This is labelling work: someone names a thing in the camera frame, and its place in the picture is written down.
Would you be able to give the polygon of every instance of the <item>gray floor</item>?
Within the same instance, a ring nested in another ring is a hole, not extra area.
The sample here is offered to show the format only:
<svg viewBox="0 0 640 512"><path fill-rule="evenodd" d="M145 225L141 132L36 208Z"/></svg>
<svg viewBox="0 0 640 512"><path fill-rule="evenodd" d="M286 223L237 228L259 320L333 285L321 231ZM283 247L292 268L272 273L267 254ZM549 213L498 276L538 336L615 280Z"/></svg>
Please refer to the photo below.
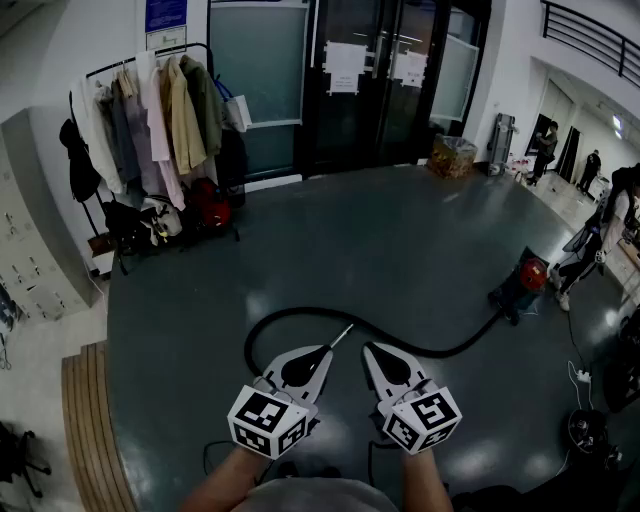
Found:
<svg viewBox="0 0 640 512"><path fill-rule="evenodd" d="M254 192L238 227L239 243L228 236L168 251L137 263L126 278L114 275L112 417L141 511L175 511L202 481L202 447L229 438L226 414L251 379L243 341L265 314L326 306L420 346L451 347L491 316L487 292L525 245L557 259L571 235L508 178L443 181L406 167ZM588 361L606 349L621 295L613 279L597 273L575 287L574 335ZM577 407L567 360L579 360L566 314L550 296L537 311L518 327L499 321L452 359L424 360L464 415L435 449L452 494L495 484L527 491L563 463L562 421ZM285 350L326 343L341 327L283 320L260 338L256 359L265 365ZM366 340L356 332L338 347L317 403L322 422L290 452L303 474L333 465L366 481L367 441L379 440L367 418L376 399L361 369ZM606 410L597 383L593 402ZM610 438L627 462L640 452L639 419L640 401L609 417ZM211 453L220 460L227 450ZM399 502L399 453L376 452L373 464L378 486Z"/></svg>

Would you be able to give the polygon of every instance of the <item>green jacket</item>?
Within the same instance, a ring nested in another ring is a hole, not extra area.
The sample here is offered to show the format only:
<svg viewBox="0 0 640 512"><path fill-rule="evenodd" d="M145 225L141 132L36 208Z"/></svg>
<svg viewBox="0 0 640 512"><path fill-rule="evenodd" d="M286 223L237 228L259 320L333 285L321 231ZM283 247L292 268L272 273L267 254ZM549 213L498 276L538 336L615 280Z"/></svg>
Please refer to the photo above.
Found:
<svg viewBox="0 0 640 512"><path fill-rule="evenodd" d="M184 55L180 68L187 79L207 156L217 155L222 140L222 105L218 90L204 66L191 57Z"/></svg>

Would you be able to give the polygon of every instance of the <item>black hose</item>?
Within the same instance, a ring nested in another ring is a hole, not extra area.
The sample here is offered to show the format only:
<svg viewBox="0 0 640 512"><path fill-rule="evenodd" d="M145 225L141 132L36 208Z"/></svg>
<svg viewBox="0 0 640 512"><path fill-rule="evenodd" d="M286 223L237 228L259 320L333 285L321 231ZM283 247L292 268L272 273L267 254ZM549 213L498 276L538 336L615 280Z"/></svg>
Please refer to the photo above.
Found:
<svg viewBox="0 0 640 512"><path fill-rule="evenodd" d="M410 354L420 356L420 357L428 357L432 359L444 359L446 357L452 357L461 352L464 352L469 347L471 347L476 341L478 341L485 333L491 328L491 326L496 322L498 318L502 316L502 310L498 310L495 315L493 315L487 323L485 323L479 330L476 332L471 338L469 338L464 343L447 349L447 350L431 350L428 348L416 347L415 345L411 345L406 341L402 341L399 338L389 334L388 332L383 331L379 327L363 320L360 317L352 315L350 313L345 313L344 311L338 311L337 309L329 309L329 308L317 308L313 306L300 306L296 308L287 308L281 309L280 311L276 311L275 313L271 313L270 315L265 316L262 320L260 320L249 332L247 339L244 342L244 360L256 377L262 375L262 371L258 368L258 365L253 360L253 346L255 345L256 339L260 335L260 333L271 323L279 320L280 318L284 318L286 316L293 315L316 315L316 316L324 316L327 318L337 318L340 320L344 320L347 324L354 324L357 327L360 327L366 331L369 331L376 338L379 338L384 343L392 345L400 350L404 350L405 352L409 352Z"/></svg>

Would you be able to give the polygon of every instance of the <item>beige jacket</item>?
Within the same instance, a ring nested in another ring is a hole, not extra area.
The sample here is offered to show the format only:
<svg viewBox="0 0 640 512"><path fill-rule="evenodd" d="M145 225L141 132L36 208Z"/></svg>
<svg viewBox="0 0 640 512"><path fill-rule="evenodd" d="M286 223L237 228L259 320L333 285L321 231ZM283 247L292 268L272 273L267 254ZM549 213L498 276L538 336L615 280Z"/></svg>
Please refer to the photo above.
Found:
<svg viewBox="0 0 640 512"><path fill-rule="evenodd" d="M160 72L160 99L167 128L173 141L173 151L180 174L207 158L198 128L196 112L187 90L187 79L182 74L175 56L170 57Z"/></svg>

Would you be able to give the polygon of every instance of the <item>blue sign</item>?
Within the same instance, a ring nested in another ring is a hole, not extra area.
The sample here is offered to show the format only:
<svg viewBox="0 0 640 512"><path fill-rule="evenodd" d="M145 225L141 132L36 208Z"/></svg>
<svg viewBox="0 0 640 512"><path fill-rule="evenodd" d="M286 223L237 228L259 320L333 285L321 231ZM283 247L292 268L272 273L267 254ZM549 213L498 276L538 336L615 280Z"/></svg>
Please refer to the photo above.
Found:
<svg viewBox="0 0 640 512"><path fill-rule="evenodd" d="M187 0L147 0L145 32L187 24Z"/></svg>

